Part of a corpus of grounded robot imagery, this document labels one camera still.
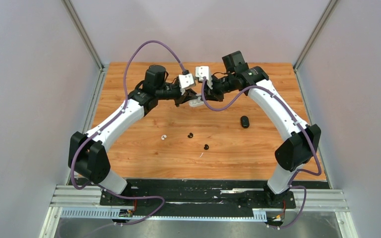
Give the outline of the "white earbud charging case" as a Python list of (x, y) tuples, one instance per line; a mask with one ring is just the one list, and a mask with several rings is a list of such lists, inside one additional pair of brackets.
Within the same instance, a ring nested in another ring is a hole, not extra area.
[(188, 104), (190, 107), (200, 107), (204, 105), (204, 101), (202, 100), (202, 97), (200, 95), (197, 95), (196, 99), (191, 99), (188, 101)]

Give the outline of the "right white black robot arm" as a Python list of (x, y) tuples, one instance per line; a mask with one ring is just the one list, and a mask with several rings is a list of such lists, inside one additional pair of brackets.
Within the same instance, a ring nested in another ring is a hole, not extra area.
[(222, 60), (226, 71), (220, 78), (207, 66), (195, 68), (202, 83), (201, 99), (209, 109), (220, 112), (244, 94), (272, 121), (283, 143), (274, 153), (277, 166), (264, 186), (263, 200), (266, 205), (276, 207), (284, 200), (298, 173), (322, 174), (317, 156), (321, 129), (298, 116), (279, 95), (267, 73), (260, 66), (249, 67), (240, 51)]

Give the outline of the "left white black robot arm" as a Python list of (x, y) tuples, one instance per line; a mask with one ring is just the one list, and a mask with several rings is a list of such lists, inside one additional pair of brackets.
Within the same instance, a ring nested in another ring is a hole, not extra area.
[(174, 100), (176, 106), (196, 99), (195, 77), (188, 70), (167, 82), (168, 72), (161, 65), (151, 65), (142, 81), (126, 101), (103, 122), (86, 133), (75, 132), (70, 138), (68, 167), (89, 182), (113, 193), (120, 205), (132, 199), (131, 184), (111, 168), (108, 151), (135, 122), (154, 109), (159, 100)]

